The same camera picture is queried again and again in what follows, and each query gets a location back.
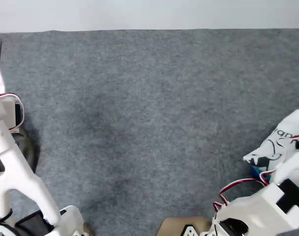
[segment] gray carpet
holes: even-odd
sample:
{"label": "gray carpet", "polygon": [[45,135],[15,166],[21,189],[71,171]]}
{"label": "gray carpet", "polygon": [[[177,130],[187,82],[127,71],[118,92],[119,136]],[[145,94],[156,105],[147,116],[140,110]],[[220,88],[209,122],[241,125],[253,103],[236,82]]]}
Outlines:
{"label": "gray carpet", "polygon": [[[153,236],[169,216],[211,218],[218,191],[249,176],[242,156],[299,108],[299,30],[0,38],[7,90],[22,97],[40,148],[37,174],[100,236]],[[11,195],[18,216],[36,209]]]}

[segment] blue component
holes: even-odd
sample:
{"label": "blue component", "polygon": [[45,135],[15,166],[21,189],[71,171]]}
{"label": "blue component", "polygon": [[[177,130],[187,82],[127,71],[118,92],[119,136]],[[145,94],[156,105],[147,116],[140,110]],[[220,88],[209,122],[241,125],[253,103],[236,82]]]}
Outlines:
{"label": "blue component", "polygon": [[[249,164],[252,168],[251,168],[251,175],[254,177],[254,178],[257,178],[260,180],[259,178],[259,174],[262,172],[258,167],[256,166],[252,166],[251,164]],[[271,175],[265,175],[265,179],[269,182],[270,179],[271,179]]]}

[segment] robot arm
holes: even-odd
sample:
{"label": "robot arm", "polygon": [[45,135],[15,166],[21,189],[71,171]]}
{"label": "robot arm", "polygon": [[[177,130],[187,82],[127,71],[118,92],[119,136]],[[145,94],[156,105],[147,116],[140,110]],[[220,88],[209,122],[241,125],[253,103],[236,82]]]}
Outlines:
{"label": "robot arm", "polygon": [[299,228],[299,188],[288,179],[299,169],[299,152],[279,165],[271,183],[249,197],[237,198],[213,218],[201,236],[276,236]]}

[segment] black wire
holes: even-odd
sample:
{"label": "black wire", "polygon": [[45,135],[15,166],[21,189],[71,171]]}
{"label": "black wire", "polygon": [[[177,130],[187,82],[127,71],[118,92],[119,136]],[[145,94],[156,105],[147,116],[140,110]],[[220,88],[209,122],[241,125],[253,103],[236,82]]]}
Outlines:
{"label": "black wire", "polygon": [[216,225],[215,225],[215,232],[216,232],[216,236],[218,236]]}
{"label": "black wire", "polygon": [[216,224],[214,224],[214,227],[215,227],[215,232],[216,232],[216,236],[218,236],[218,233],[217,233],[217,228],[216,228]]}

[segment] white wall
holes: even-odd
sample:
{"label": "white wall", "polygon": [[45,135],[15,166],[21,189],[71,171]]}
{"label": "white wall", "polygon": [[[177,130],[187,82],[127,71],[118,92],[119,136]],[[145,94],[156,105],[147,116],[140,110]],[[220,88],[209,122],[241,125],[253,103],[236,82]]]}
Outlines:
{"label": "white wall", "polygon": [[0,32],[299,28],[299,0],[0,0]]}

